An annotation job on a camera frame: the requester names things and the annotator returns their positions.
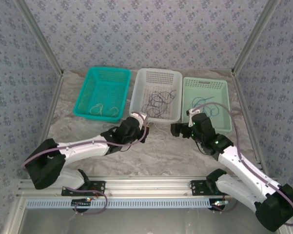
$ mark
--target metal bracket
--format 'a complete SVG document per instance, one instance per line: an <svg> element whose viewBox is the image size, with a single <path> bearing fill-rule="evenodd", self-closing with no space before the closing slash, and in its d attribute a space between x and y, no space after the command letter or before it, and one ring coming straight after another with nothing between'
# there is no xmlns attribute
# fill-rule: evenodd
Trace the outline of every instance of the metal bracket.
<svg viewBox="0 0 293 234"><path fill-rule="evenodd" d="M87 190L98 190L102 193L104 193L105 191L105 181L90 181L89 182L89 186ZM73 191L70 191L66 188L62 188L62 196L102 196L101 194L98 194L98 193L79 193L79 192L73 192Z"/></svg>
<svg viewBox="0 0 293 234"><path fill-rule="evenodd" d="M206 180L192 180L190 187L193 196L227 195L220 191L213 191Z"/></svg>

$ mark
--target perforated basket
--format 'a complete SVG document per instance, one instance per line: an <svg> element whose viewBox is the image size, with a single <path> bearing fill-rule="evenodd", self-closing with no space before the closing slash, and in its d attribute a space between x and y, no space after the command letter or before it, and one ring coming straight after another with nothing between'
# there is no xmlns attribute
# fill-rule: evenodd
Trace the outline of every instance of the perforated basket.
<svg viewBox="0 0 293 234"><path fill-rule="evenodd" d="M73 113L91 120L118 122L122 116L131 72L115 67L91 67Z"/></svg>
<svg viewBox="0 0 293 234"><path fill-rule="evenodd" d="M225 80L185 77L183 83L182 122L189 121L186 111L208 102L218 102L230 109L228 84ZM219 134L232 130L229 114L220 106L208 105L205 112Z"/></svg>
<svg viewBox="0 0 293 234"><path fill-rule="evenodd" d="M160 109L161 113L158 117L145 108L150 102L150 96L155 92L164 95L172 93L174 96L171 103ZM153 68L142 68L137 72L129 112L146 112L149 115L148 121L153 123L174 123L180 119L181 102L182 74L180 72Z"/></svg>

